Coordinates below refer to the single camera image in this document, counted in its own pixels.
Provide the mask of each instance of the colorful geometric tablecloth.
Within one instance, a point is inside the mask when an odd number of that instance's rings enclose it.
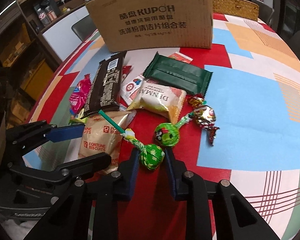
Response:
[[[277,235],[289,240],[300,229],[300,62],[261,21],[214,14],[212,43],[212,49],[128,51],[124,65],[133,70],[124,84],[142,73],[157,51],[165,56],[180,51],[193,58],[192,65],[212,71],[206,100],[220,127],[215,146],[190,123],[181,129],[175,156],[204,179],[230,180]],[[57,70],[30,121],[67,125],[74,87],[87,73],[93,79],[99,62],[110,55],[96,31]],[[181,114],[190,111],[185,104]],[[147,144],[164,121],[140,110],[130,127]],[[25,156],[26,164],[51,170],[76,158],[80,141],[46,143]],[[120,161],[129,158],[131,149],[122,143]],[[119,203],[118,209],[120,239],[185,237],[186,205],[172,200],[163,168],[152,172],[141,167],[133,200]]]

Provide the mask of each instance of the beige biscuit package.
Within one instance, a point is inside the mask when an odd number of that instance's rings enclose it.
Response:
[[[186,92],[184,90],[143,81],[128,110],[146,109],[160,114],[175,124],[178,121]]]
[[[128,115],[130,111],[112,111],[106,114],[115,121],[121,128],[128,125]],[[101,115],[87,118],[83,131],[79,150],[79,158],[88,157],[101,152],[106,152],[111,156],[111,164],[101,174],[108,174],[118,169],[119,153],[122,136],[109,124]]]

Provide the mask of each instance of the white cabinet door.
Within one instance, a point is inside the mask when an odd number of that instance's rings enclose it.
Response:
[[[89,13],[84,6],[73,13],[70,13],[43,33],[44,38],[62,61],[64,61],[81,43],[81,40],[72,31],[72,25],[87,15],[89,15]]]

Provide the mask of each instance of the tablecloth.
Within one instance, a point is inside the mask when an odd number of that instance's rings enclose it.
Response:
[[[209,146],[206,131],[190,123],[181,129],[175,156],[204,179],[230,180],[276,234],[289,240],[300,229],[300,62],[261,21],[214,14],[212,43],[211,49],[128,51],[124,65],[133,69],[123,84],[142,73],[157,51],[165,56],[179,51],[193,58],[192,65],[213,72],[206,100],[220,127],[215,146]],[[74,87],[87,73],[93,79],[99,62],[111,55],[96,31],[56,71],[30,121],[67,125]],[[184,104],[181,115],[190,111]],[[139,110],[130,127],[148,144],[154,128],[165,121]],[[27,154],[25,162],[51,170],[76,158],[80,141],[48,142]],[[128,159],[131,149],[124,141],[119,161]],[[185,237],[186,205],[173,201],[162,167],[140,167],[133,199],[119,203],[118,218],[120,240]]]

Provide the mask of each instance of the pink package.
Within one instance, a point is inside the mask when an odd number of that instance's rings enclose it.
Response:
[[[77,114],[79,110],[86,103],[89,91],[91,89],[90,74],[86,74],[84,79],[80,80],[73,90],[69,101],[70,101],[70,112]]]

